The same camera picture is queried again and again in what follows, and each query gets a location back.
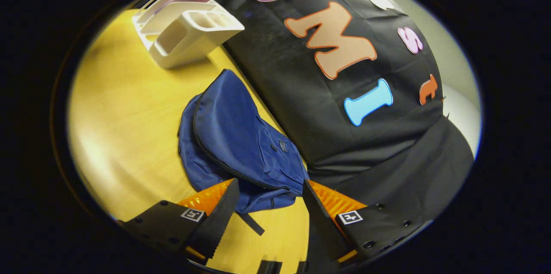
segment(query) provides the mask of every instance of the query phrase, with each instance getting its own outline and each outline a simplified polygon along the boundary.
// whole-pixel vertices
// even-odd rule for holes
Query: yellow table surface
[[[219,47],[203,61],[159,68],[122,12],[82,59],[69,98],[69,144],[77,169],[98,203],[128,221],[160,200],[196,193],[177,153],[177,130],[189,100],[228,68],[245,82],[260,116],[279,131],[256,93]],[[266,231],[254,233],[235,213],[207,266],[255,274],[261,260],[295,273],[306,260],[309,216],[303,199],[283,209],[251,213]]]

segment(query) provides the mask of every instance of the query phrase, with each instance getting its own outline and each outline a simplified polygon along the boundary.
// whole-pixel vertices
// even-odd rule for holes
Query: black strap
[[[262,229],[262,227],[258,223],[256,223],[256,221],[254,221],[254,219],[252,219],[252,217],[248,213],[245,213],[245,214],[238,213],[238,215],[258,235],[262,235],[262,233],[264,233],[264,229]]]

